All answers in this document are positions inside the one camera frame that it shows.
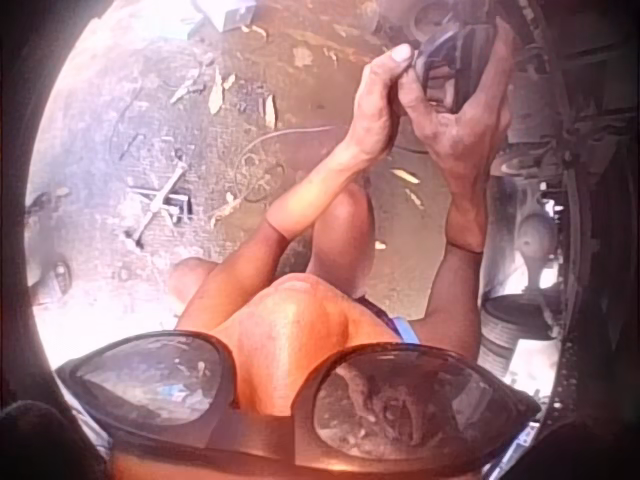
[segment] person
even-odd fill
[[[226,344],[235,362],[241,410],[290,415],[309,372],[356,345],[411,337],[476,361],[486,185],[510,121],[514,38],[499,21],[479,87],[458,114],[435,108],[425,96],[409,45],[374,59],[364,68],[348,133],[329,156],[278,198],[253,235],[223,262],[189,258],[175,266],[169,291],[183,309],[176,328],[204,332]],[[444,257],[423,318],[410,323],[413,336],[362,300],[374,256],[374,218],[357,179],[392,148],[402,111],[451,193]],[[289,243],[311,227],[306,273],[274,282]],[[115,478],[127,480],[238,478],[117,448],[111,464]]]

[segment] wrench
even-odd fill
[[[142,251],[142,233],[147,228],[153,217],[155,217],[156,213],[160,211],[162,205],[164,204],[164,200],[166,196],[171,192],[173,187],[175,187],[176,183],[180,180],[184,172],[187,171],[187,164],[184,162],[178,162],[178,166],[176,170],[171,175],[169,181],[165,184],[164,187],[158,192],[158,194],[154,197],[154,199],[149,204],[149,211],[146,213],[144,218],[142,219],[142,223],[138,229],[131,233],[131,231],[125,231],[123,234],[125,244],[131,250]]]

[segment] hand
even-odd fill
[[[400,103],[440,167],[454,202],[484,199],[489,167],[510,122],[507,87],[514,40],[511,28],[498,19],[496,40],[480,85],[457,115],[439,113],[429,103],[413,69],[398,81]]]
[[[344,140],[353,166],[361,170],[383,158],[398,132],[399,115],[391,105],[397,79],[413,60],[408,44],[374,59],[362,72],[356,93],[353,121]]]

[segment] sunglasses lens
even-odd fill
[[[75,372],[87,404],[121,420],[180,425],[200,417],[220,385],[212,345],[191,336],[143,338],[90,358]]]
[[[434,466],[477,458],[527,420],[489,383],[448,355],[355,354],[320,386],[315,430],[325,443],[355,457],[431,458]]]

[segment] man's left hand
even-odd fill
[[[383,158],[395,141],[398,112],[391,92],[402,72],[411,64],[413,50],[402,44],[369,63],[362,72],[356,93],[353,121],[344,140],[351,151],[352,166],[365,169]]]

